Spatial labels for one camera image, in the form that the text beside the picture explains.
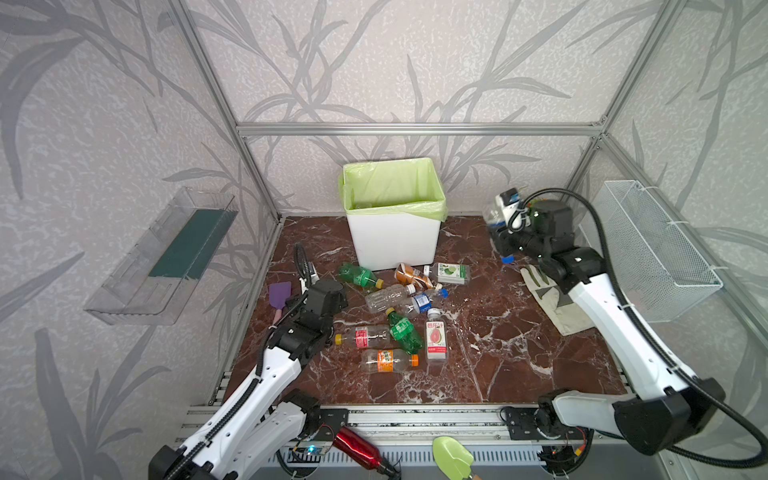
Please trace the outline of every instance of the green plastic bottle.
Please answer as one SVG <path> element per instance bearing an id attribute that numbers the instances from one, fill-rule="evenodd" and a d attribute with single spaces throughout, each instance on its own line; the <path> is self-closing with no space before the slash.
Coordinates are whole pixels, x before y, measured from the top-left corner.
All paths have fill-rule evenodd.
<path id="1" fill-rule="evenodd" d="M 386 317 L 389 320 L 389 332 L 392 338 L 400 343 L 403 350 L 415 355 L 424 348 L 424 339 L 413 328 L 413 324 L 407 317 L 399 315 L 393 308 L 386 311 Z"/>
<path id="2" fill-rule="evenodd" d="M 350 262 L 344 262 L 339 267 L 339 277 L 345 282 L 360 285 L 362 288 L 381 288 L 384 280 L 376 278 L 371 270 L 361 266 L 352 265 Z"/>

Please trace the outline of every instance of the guava illustration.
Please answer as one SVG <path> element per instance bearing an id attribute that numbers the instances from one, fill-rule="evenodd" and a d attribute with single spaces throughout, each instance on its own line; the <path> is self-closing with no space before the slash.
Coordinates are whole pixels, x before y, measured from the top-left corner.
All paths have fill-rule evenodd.
<path id="1" fill-rule="evenodd" d="M 429 334 L 429 341 L 432 343 L 440 343 L 440 340 L 442 340 L 442 335 L 440 335 L 440 330 L 432 329 L 432 332 Z"/>

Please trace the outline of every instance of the white mesh basket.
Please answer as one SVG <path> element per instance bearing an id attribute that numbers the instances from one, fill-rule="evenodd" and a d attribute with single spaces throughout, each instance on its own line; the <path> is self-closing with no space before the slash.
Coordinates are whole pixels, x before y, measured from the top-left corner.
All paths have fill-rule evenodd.
<path id="1" fill-rule="evenodd" d="M 723 286 L 678 225 L 635 180 L 605 182 L 593 202 L 621 289 L 648 322 L 669 322 Z M 587 214 L 579 229 L 601 252 Z"/>

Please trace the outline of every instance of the transparent storage basket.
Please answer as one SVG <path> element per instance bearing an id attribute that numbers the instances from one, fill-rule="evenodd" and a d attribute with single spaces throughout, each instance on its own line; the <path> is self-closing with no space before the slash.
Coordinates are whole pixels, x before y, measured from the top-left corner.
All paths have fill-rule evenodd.
<path id="1" fill-rule="evenodd" d="M 646 321 L 669 322 L 723 286 L 640 182 L 607 181 L 592 204 L 603 223 L 621 289 Z M 602 253 L 589 214 L 579 229 L 589 246 Z"/>
<path id="2" fill-rule="evenodd" d="M 232 194 L 181 188 L 85 311 L 111 325 L 173 325 L 236 215 Z"/>

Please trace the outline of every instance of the green trash bag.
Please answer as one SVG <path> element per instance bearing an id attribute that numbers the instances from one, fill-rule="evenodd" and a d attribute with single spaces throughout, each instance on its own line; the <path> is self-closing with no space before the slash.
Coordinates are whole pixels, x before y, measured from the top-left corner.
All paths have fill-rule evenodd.
<path id="1" fill-rule="evenodd" d="M 339 195 L 347 215 L 411 214 L 441 222 L 448 216 L 431 158 L 344 165 Z"/>

